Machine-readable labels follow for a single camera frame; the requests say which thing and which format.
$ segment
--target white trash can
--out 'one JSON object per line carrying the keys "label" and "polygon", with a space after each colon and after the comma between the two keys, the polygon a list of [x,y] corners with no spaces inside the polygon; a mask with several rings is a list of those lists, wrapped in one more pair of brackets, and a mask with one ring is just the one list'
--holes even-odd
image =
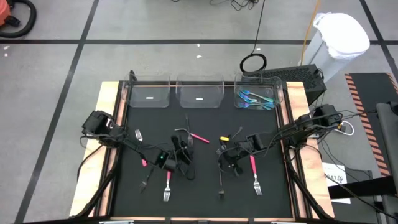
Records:
{"label": "white trash can", "polygon": [[315,64],[322,69],[324,82],[370,46],[365,30],[347,14],[317,14],[313,26],[318,30],[305,50],[303,65]]}

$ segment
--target black mat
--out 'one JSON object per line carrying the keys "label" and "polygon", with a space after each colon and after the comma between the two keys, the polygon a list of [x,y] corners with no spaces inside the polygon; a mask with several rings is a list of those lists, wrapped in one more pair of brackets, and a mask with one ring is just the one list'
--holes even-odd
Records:
{"label": "black mat", "polygon": [[[369,180],[372,177],[370,171],[356,171],[349,170],[346,168],[347,183],[353,183],[356,181]],[[361,197],[373,205],[376,198],[373,196]],[[361,202],[356,198],[351,198],[351,204],[343,203],[331,203],[333,211],[335,212],[335,218],[339,221],[356,222],[356,223],[381,223],[379,215],[376,211],[365,203]]]}
{"label": "black mat", "polygon": [[181,108],[170,90],[168,108],[129,108],[127,126],[134,135],[140,129],[144,142],[170,142],[175,128],[185,128],[185,113],[190,118],[191,132],[210,141],[206,144],[194,139],[196,179],[189,181],[177,174],[170,181],[169,202],[163,202],[166,172],[156,170],[143,194],[139,184],[149,168],[141,166],[139,156],[128,149],[121,154],[121,175],[115,187],[114,216],[140,217],[292,217],[285,166],[280,146],[273,147],[267,157],[256,159],[262,195],[254,191],[250,159],[240,160],[244,174],[223,176],[225,198],[218,198],[219,178],[217,156],[221,135],[234,134],[243,127],[237,140],[246,135],[275,131],[276,111],[237,109],[233,105],[233,87],[226,87],[225,98],[219,108]]}
{"label": "black mat", "polygon": [[[363,104],[365,111],[376,109],[377,103],[387,103],[389,101],[398,101],[397,91],[394,89],[391,79],[386,73],[350,73],[353,78],[356,91]],[[373,135],[376,137],[378,149],[382,152],[384,162],[387,164],[387,170],[391,173],[386,152],[385,143],[380,127],[379,118],[376,113],[368,114],[369,124],[372,127]]]}

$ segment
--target black tabletop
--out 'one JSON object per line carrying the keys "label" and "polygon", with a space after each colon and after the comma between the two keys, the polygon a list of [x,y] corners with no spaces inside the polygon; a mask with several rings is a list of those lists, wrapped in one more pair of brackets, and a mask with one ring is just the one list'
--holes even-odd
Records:
{"label": "black tabletop", "polygon": [[256,157],[258,181],[262,195],[254,191],[254,177],[250,159],[239,161],[244,172],[239,177],[223,174],[224,200],[218,197],[219,172],[215,151],[220,147],[220,136],[234,134],[240,126],[242,132],[236,140],[252,133],[277,130],[276,110],[247,110],[234,107],[233,87],[226,87],[219,108],[182,108],[172,88],[167,108],[129,108],[127,128],[132,136],[140,129],[144,142],[169,142],[174,129],[185,128],[185,114],[190,120],[191,132],[210,141],[194,139],[196,178],[189,181],[172,174],[171,195],[163,202],[166,171],[156,169],[145,191],[139,193],[139,184],[149,172],[140,157],[132,150],[121,151],[121,173],[114,188],[111,215],[138,217],[292,217],[287,174],[279,145],[270,149],[266,157]]}

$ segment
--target white cable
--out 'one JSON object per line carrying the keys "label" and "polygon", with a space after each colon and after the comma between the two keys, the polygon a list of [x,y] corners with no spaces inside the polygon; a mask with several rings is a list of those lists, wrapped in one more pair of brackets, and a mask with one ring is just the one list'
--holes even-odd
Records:
{"label": "white cable", "polygon": [[334,129],[334,131],[337,131],[337,132],[339,132],[339,133],[341,133],[341,134],[345,134],[345,135],[348,135],[348,136],[352,136],[352,135],[354,134],[354,131],[355,131],[353,125],[352,125],[350,122],[348,122],[348,121],[342,121],[342,122],[341,122],[341,125],[343,125],[344,123],[347,123],[347,124],[351,127],[351,129],[353,130],[352,133],[345,133],[345,132],[342,132],[342,131],[337,130],[337,129]]}

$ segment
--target orange striped tape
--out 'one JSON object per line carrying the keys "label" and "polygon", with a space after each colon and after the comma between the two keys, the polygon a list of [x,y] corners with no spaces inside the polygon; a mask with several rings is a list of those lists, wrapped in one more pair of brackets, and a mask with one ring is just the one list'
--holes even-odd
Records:
{"label": "orange striped tape", "polygon": [[[387,74],[391,80],[392,86],[395,88],[395,90],[398,94],[398,86],[395,84],[395,81],[394,81],[392,75],[389,73],[387,73]],[[347,82],[349,91],[351,92],[351,96],[354,99],[354,104],[355,104],[356,109],[358,110],[358,112],[365,111],[362,101],[361,101],[361,98],[359,97],[359,93],[356,90],[353,77],[349,74],[345,74],[345,78],[346,78],[346,82]],[[367,114],[366,113],[360,114],[359,118],[361,119],[363,128],[366,132],[366,136],[368,137],[368,141],[369,141],[369,144],[371,145],[373,156],[376,159],[377,166],[379,168],[381,175],[383,175],[383,176],[390,175],[390,172],[387,170],[387,164],[384,162],[384,157],[382,155],[382,152],[379,149],[379,144],[377,143],[377,138],[374,135],[372,126],[369,123]]]}

